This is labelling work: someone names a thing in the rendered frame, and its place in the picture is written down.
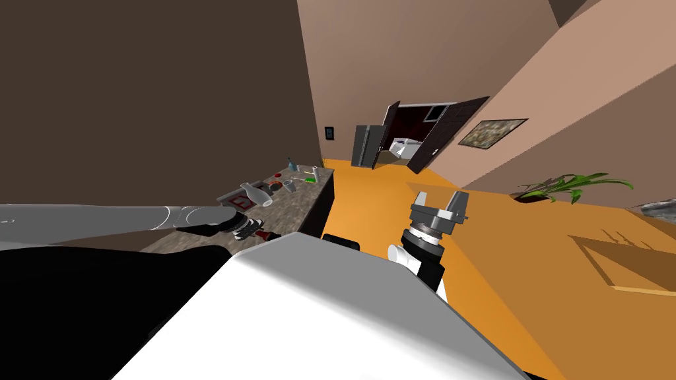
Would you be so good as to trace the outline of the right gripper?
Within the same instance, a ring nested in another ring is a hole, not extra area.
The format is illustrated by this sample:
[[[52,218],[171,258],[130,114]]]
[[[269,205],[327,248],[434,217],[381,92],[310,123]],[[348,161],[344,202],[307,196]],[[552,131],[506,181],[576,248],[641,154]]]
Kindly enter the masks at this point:
[[[418,192],[411,206],[411,227],[430,236],[452,234],[456,224],[467,220],[465,215],[469,193],[456,191],[445,210],[425,206],[427,192]]]

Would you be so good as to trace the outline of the green potted plant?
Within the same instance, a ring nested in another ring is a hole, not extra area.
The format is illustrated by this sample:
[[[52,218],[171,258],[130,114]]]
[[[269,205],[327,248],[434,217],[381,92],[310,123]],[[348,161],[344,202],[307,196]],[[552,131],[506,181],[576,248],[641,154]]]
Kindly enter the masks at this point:
[[[519,203],[535,203],[550,200],[557,202],[554,194],[566,193],[570,195],[570,203],[580,200],[582,187],[599,184],[620,184],[634,189],[633,185],[623,179],[606,178],[608,173],[595,173],[590,175],[565,174],[557,178],[550,178],[540,183],[522,185],[523,191],[514,193],[512,198]]]

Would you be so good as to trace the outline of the grey cabinet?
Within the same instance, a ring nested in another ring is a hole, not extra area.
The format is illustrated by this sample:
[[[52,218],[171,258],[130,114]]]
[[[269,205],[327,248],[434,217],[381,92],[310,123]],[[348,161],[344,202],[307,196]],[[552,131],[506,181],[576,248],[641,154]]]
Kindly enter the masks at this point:
[[[383,125],[358,125],[355,131],[351,165],[374,169],[386,128]]]

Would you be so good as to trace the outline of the white bed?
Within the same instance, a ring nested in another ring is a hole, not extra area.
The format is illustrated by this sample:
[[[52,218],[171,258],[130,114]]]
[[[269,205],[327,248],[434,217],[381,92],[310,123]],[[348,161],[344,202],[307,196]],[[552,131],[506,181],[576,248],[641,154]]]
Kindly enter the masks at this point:
[[[394,139],[389,151],[400,160],[410,160],[421,144],[421,141],[414,139]]]

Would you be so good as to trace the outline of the narrow dark door leaf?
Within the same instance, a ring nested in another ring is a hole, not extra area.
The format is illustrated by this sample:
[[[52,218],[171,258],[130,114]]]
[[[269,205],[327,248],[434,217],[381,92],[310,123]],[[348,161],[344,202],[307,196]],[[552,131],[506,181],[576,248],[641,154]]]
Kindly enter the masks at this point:
[[[383,134],[383,137],[382,137],[383,141],[385,141],[388,138],[389,130],[391,129],[391,126],[392,126],[392,123],[395,119],[399,105],[400,105],[400,101],[397,101],[397,102],[388,106],[386,115],[384,117],[383,125],[382,125],[383,128],[384,128],[384,134]]]

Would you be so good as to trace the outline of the dark brown door leaf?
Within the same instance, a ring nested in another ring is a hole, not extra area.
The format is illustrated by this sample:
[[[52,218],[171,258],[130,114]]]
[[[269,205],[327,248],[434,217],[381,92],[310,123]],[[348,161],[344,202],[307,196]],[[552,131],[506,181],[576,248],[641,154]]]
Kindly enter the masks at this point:
[[[416,174],[425,169],[435,155],[448,145],[457,132],[467,124],[488,99],[488,96],[484,96],[449,105],[416,153],[408,161],[407,167]]]

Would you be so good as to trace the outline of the white vase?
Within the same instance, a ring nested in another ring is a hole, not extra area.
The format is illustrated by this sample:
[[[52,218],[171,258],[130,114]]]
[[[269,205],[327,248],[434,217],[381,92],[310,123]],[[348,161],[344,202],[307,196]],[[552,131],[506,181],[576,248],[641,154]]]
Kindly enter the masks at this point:
[[[256,205],[262,207],[269,207],[273,203],[271,195],[266,193],[264,190],[254,187],[249,183],[243,183],[240,186],[245,192],[247,197]]]

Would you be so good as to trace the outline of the framed wall picture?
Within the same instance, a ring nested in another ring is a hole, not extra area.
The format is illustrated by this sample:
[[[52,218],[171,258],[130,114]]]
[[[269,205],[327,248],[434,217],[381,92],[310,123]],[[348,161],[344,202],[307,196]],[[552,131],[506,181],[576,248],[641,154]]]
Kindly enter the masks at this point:
[[[488,150],[488,148],[524,124],[527,120],[528,118],[480,121],[458,142],[458,145]]]

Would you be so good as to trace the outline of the red and white book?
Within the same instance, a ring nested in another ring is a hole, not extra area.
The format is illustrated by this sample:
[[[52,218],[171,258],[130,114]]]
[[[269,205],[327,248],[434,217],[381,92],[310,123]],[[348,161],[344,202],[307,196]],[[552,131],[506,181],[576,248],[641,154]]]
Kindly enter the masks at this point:
[[[230,206],[238,212],[246,213],[247,210],[255,206],[255,203],[247,196],[243,189],[234,191],[217,198],[222,206]]]

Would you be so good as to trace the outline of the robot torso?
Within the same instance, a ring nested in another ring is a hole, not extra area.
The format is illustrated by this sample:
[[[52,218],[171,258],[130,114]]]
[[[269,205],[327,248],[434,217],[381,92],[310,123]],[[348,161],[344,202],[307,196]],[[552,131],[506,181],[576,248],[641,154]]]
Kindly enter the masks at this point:
[[[293,233],[235,254],[112,380],[529,380],[405,266]]]

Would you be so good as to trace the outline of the brown flat slab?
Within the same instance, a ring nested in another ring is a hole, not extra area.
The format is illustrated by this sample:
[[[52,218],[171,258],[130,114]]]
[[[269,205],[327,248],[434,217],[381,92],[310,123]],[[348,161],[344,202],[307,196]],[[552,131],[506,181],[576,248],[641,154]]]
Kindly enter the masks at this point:
[[[630,240],[601,241],[568,236],[580,251],[580,270],[570,273],[576,287],[591,294],[615,291],[676,299],[676,253]]]

